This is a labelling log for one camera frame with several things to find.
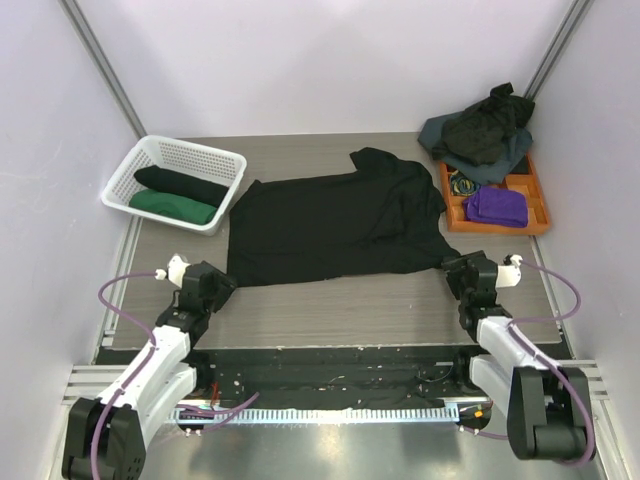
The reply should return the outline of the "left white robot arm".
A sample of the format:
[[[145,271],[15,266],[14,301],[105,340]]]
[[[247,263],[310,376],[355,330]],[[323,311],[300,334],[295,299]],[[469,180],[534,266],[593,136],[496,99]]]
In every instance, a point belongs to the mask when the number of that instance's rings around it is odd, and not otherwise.
[[[174,286],[170,305],[145,346],[108,387],[79,398],[68,414],[61,467],[65,479],[137,479],[147,449],[177,404],[205,397],[213,375],[194,347],[237,288],[235,279],[206,261],[175,254],[150,279]]]

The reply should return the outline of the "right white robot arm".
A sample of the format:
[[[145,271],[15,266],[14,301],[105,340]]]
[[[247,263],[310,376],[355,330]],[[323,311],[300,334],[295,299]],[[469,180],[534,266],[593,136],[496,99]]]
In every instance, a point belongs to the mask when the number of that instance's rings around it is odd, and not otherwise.
[[[443,262],[460,325],[485,351],[463,357],[451,380],[462,394],[488,395],[506,418],[506,439],[518,459],[582,466],[596,453],[586,374],[543,353],[522,333],[525,319],[497,301],[499,290],[517,286],[529,264],[520,255],[496,263],[482,251]]]

